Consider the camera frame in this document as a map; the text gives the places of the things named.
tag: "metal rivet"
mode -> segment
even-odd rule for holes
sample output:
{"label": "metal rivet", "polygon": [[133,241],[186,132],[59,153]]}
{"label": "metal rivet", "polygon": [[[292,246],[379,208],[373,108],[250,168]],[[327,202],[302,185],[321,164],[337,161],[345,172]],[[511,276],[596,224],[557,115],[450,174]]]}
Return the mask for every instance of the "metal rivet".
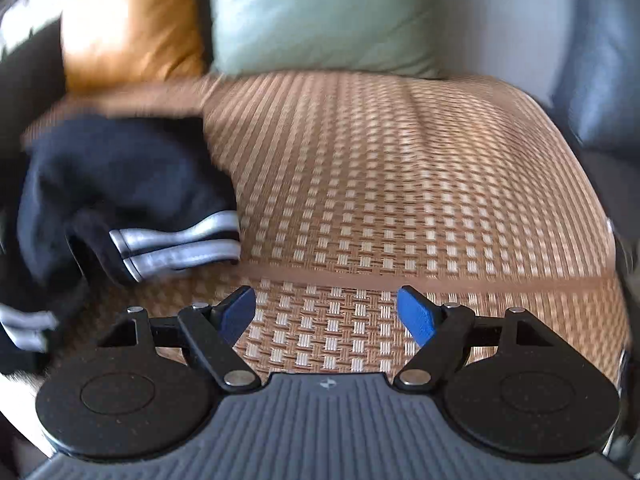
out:
{"label": "metal rivet", "polygon": [[407,386],[422,386],[429,381],[431,381],[431,374],[426,370],[420,370],[419,368],[405,370],[400,374],[400,382]]}
{"label": "metal rivet", "polygon": [[225,375],[225,383],[229,386],[248,386],[255,380],[255,375],[249,370],[233,370]]}

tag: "woven seat cushion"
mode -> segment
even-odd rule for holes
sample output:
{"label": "woven seat cushion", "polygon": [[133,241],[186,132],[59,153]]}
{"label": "woven seat cushion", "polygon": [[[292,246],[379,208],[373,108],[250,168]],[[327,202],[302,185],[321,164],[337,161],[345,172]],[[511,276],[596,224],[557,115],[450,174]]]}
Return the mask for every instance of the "woven seat cushion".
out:
{"label": "woven seat cushion", "polygon": [[[236,349],[262,377],[394,374],[417,350],[396,317],[396,290],[411,284],[484,316],[524,306],[616,379],[628,328],[606,216],[553,124],[505,83],[209,77],[67,101],[31,134],[87,106],[202,111],[212,156],[236,186],[242,262],[96,290],[62,355],[128,305],[169,316],[248,283],[257,313]],[[0,409],[47,450],[33,411],[41,381],[3,378]]]}

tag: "blue plastic tab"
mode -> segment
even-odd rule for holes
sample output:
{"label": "blue plastic tab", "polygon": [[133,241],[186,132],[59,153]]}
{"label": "blue plastic tab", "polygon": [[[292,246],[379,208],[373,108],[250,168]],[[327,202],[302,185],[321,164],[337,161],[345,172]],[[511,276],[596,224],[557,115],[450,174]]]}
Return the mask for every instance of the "blue plastic tab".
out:
{"label": "blue plastic tab", "polygon": [[242,286],[214,307],[214,310],[219,309],[222,312],[218,332],[228,345],[233,346],[254,320],[255,291],[250,286]]}
{"label": "blue plastic tab", "polygon": [[398,290],[398,317],[415,342],[424,346],[436,333],[440,323],[435,315],[439,307],[411,286]]}

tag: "silver stripe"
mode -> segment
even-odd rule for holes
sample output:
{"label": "silver stripe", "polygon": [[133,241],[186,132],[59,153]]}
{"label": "silver stripe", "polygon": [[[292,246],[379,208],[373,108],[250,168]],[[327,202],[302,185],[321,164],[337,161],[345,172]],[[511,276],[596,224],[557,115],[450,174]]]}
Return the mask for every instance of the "silver stripe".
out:
{"label": "silver stripe", "polygon": [[240,242],[235,240],[205,240],[139,254],[124,260],[131,275],[138,281],[160,272],[195,267],[220,260],[239,260]]}
{"label": "silver stripe", "polygon": [[109,232],[111,241],[124,255],[129,252],[141,251],[152,247],[173,247],[180,244],[196,242],[215,233],[223,231],[239,231],[238,213],[236,211],[220,211],[207,216],[196,225],[178,231],[165,233],[151,229],[114,229]]}
{"label": "silver stripe", "polygon": [[58,326],[58,319],[53,312],[21,312],[0,303],[0,323],[31,330],[54,330]]}
{"label": "silver stripe", "polygon": [[39,330],[24,330],[16,328],[15,326],[6,326],[2,324],[9,339],[14,342],[21,350],[28,350],[29,352],[40,352],[42,354],[47,353],[47,338],[44,337]]}

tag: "black circular pad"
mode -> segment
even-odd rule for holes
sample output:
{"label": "black circular pad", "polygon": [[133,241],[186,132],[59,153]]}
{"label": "black circular pad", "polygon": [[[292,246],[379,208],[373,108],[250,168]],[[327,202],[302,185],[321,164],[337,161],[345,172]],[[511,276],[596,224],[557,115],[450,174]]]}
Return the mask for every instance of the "black circular pad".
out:
{"label": "black circular pad", "polygon": [[618,416],[616,389],[596,368],[532,348],[462,368],[444,389],[447,412],[486,446],[524,460],[599,450]]}
{"label": "black circular pad", "polygon": [[191,435],[211,408],[194,370],[151,352],[96,349],[57,370],[36,411],[56,449],[100,460],[141,458]]}

